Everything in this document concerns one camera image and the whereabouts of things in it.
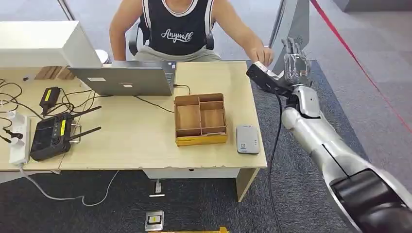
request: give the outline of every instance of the power strip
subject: power strip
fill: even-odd
[[[11,138],[9,163],[14,165],[26,164],[29,161],[30,153],[30,123],[28,116],[12,111],[8,113],[8,118],[11,120],[13,133],[21,133],[22,139]]]

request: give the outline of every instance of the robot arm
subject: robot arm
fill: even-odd
[[[263,90],[287,98],[282,124],[310,155],[324,178],[329,200],[353,232],[412,233],[412,195],[388,172],[358,156],[325,119],[308,79],[299,46],[283,41],[283,77],[255,63],[247,75]]]

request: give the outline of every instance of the laptop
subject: laptop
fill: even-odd
[[[116,61],[111,66],[69,70],[99,95],[171,96],[176,62]]]

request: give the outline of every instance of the desk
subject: desk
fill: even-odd
[[[23,81],[23,77],[34,77],[34,75],[39,71],[39,68],[25,68],[25,69],[0,69],[0,78],[5,79],[7,82],[14,82],[21,86],[23,89],[23,94],[18,97],[18,101],[27,105],[28,107],[35,110],[37,113],[41,113],[42,109],[39,106],[40,99],[43,96],[44,90],[47,87],[58,86],[66,93],[75,92],[75,91],[84,91],[86,90],[84,87],[80,86],[80,81],[78,80],[29,80]],[[0,93],[7,93],[9,95],[15,96],[19,93],[19,88],[14,85],[5,86],[0,90]],[[70,96],[70,101],[73,104],[81,104],[85,101],[90,92],[88,93],[81,93]],[[1,95],[0,100],[8,100],[10,99],[7,96]],[[3,106],[0,111],[7,111],[11,110],[15,107],[15,104],[8,104]],[[34,116],[34,114],[20,106],[17,111],[19,113]],[[1,117],[6,117],[6,114],[0,114]],[[36,124],[40,121],[38,117],[31,117],[31,141],[34,137],[34,132],[36,129]],[[7,125],[7,122],[0,121],[1,126]],[[43,162],[37,162],[33,159],[30,159],[29,163],[24,166],[24,169],[27,171],[44,171],[44,170],[58,170],[60,167],[60,163],[63,159],[63,155],[53,157],[51,159],[45,160]],[[8,145],[1,141],[0,142],[0,170],[1,171],[11,171],[11,170],[18,170],[14,165],[9,164],[9,147]]]
[[[245,62],[177,65],[176,84],[190,86],[193,94],[224,94],[229,135],[225,144],[177,147],[174,114],[134,97],[117,96],[95,99],[94,105],[101,105],[102,109],[83,115],[80,124],[84,130],[97,126],[102,129],[82,138],[82,142],[74,145],[63,159],[57,156],[52,160],[61,161],[60,170],[143,169],[147,174],[186,172],[189,178],[205,177],[204,174],[206,177],[226,177],[227,173],[237,171],[236,187],[238,201],[241,201],[259,169],[267,166],[261,138],[258,155],[238,154],[236,150],[238,125],[250,124],[259,129],[246,70]],[[66,86],[69,85],[66,83],[61,87],[66,89]],[[44,88],[41,89],[37,92],[43,93]],[[187,94],[185,87],[176,88],[174,92],[175,96]],[[143,98],[173,109],[174,97]],[[38,99],[33,101],[32,105],[38,105]]]

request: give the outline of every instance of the cardboard box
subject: cardboard box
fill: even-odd
[[[227,141],[223,94],[177,96],[174,120],[178,146]]]

